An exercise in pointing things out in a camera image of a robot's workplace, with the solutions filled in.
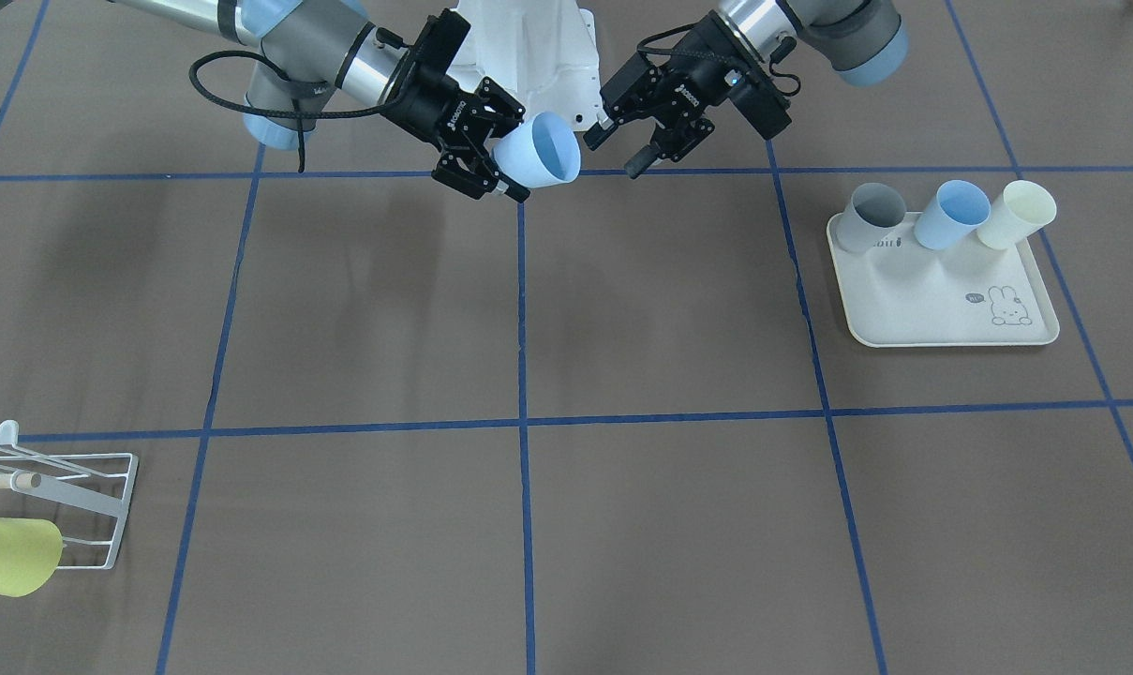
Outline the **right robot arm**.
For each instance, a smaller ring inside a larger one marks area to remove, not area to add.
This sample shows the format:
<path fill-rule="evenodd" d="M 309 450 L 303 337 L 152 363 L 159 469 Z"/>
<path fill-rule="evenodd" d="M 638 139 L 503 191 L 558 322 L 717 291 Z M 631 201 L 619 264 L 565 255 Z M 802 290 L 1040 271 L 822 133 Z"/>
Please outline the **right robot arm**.
<path fill-rule="evenodd" d="M 462 14 L 431 16 L 411 44 L 374 24 L 352 1 L 134 1 L 133 8 L 233 43 L 230 57 L 255 63 L 242 102 L 219 97 L 202 85 L 203 55 L 188 78 L 203 99 L 241 113 L 263 145 L 303 155 L 308 133 L 332 118 L 335 91 L 357 108 L 346 118 L 381 116 L 438 151 L 431 174 L 471 198 L 503 193 L 522 203 L 527 180 L 506 176 L 487 143 L 523 123 L 523 104 L 485 80 L 467 91 L 449 72 L 470 33 Z"/>

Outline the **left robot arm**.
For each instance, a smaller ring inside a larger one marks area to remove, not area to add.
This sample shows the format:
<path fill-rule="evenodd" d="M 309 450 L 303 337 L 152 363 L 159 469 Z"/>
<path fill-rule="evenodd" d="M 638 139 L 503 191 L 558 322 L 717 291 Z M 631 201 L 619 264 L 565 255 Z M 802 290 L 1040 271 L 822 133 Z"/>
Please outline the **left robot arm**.
<path fill-rule="evenodd" d="M 887 80 L 909 50 L 908 27 L 891 1 L 723 1 L 698 22 L 638 42 L 602 85 L 600 114 L 583 143 L 597 149 L 627 123 L 651 120 L 650 140 L 623 166 L 638 178 L 710 137 L 715 127 L 705 113 L 725 102 L 772 140 L 792 121 L 796 95 L 780 88 L 777 65 L 799 43 L 854 86 Z"/>

